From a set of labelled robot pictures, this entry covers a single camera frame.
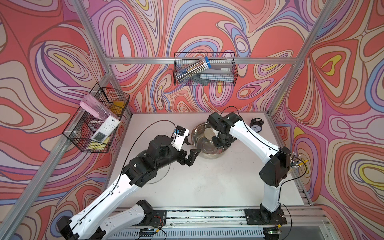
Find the stainless steel pot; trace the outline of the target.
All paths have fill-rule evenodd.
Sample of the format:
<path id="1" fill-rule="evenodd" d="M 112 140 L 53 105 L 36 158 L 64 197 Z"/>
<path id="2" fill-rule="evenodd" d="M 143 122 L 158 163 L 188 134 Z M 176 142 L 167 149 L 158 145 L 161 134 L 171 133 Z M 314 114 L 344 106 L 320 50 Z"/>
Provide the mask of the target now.
<path id="1" fill-rule="evenodd" d="M 212 141 L 206 139 L 204 131 L 206 128 L 212 128 L 209 123 L 202 123 L 197 125 L 192 133 L 191 140 L 196 149 L 200 149 L 200 157 L 205 159 L 218 159 L 225 154 L 228 148 L 217 149 Z"/>

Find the beige plastic ladle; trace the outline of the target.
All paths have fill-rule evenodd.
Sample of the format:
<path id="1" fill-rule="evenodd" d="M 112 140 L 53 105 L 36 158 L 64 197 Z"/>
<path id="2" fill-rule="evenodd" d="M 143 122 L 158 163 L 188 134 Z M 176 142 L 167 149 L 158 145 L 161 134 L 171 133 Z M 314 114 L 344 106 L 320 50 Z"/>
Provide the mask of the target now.
<path id="1" fill-rule="evenodd" d="M 204 131 L 204 135 L 207 140 L 211 141 L 212 138 L 216 136 L 216 133 L 212 128 L 206 128 Z"/>

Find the glass pot lid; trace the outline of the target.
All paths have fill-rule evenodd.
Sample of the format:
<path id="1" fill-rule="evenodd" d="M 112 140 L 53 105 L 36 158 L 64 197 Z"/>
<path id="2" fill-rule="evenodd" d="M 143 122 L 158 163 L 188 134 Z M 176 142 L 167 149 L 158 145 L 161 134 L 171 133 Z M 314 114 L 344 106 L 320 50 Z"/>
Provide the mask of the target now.
<path id="1" fill-rule="evenodd" d="M 171 169 L 171 165 L 167 165 L 167 166 L 159 169 L 157 172 L 157 175 L 153 179 L 149 180 L 146 183 L 146 185 L 154 185 L 154 184 L 162 181 L 168 175 L 170 169 Z"/>

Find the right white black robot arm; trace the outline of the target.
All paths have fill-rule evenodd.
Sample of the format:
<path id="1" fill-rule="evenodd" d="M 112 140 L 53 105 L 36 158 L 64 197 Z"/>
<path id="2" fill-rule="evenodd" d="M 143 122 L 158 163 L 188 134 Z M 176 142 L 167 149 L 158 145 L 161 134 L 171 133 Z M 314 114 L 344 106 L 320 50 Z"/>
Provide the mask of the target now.
<path id="1" fill-rule="evenodd" d="M 271 223 L 281 214 L 280 192 L 282 180 L 288 176 L 291 167 L 291 151 L 280 148 L 261 137 L 237 114 L 222 117 L 218 113 L 209 115 L 207 122 L 215 131 L 212 141 L 216 148 L 229 148 L 236 140 L 242 142 L 259 157 L 264 164 L 259 172 L 264 182 L 264 195 L 259 216 L 264 223 Z"/>

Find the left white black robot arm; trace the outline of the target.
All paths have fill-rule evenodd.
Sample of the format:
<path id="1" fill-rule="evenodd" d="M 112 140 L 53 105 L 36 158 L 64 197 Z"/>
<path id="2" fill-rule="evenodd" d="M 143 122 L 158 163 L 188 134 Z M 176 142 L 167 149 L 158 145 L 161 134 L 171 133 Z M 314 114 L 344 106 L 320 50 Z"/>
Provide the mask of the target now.
<path id="1" fill-rule="evenodd" d="M 148 148 L 131 159 L 119 177 L 88 207 L 72 217 L 61 217 L 57 228 L 66 240 L 106 240 L 129 226 L 140 225 L 153 208 L 146 200 L 116 215 L 111 213 L 130 195 L 157 176 L 158 170 L 178 162 L 192 166 L 199 149 L 182 149 L 185 137 L 158 135 Z"/>

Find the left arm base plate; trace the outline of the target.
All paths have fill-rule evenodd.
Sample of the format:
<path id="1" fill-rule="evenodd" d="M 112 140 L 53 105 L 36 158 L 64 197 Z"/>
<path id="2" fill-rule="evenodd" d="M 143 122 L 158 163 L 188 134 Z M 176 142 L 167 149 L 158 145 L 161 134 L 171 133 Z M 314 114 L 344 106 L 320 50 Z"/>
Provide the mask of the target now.
<path id="1" fill-rule="evenodd" d="M 144 219 L 134 227 L 163 227 L 167 221 L 167 210 L 153 210 L 145 215 Z"/>

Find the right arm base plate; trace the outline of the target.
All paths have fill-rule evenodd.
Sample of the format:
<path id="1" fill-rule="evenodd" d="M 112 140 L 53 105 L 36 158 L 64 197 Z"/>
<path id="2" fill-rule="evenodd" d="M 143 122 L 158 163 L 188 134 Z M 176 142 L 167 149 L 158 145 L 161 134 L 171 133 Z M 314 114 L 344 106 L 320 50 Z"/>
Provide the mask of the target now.
<path id="1" fill-rule="evenodd" d="M 244 209 L 245 219 L 248 225 L 286 225 L 287 219 L 281 207 L 278 207 L 274 212 L 269 212 L 263 206 L 259 209 Z"/>

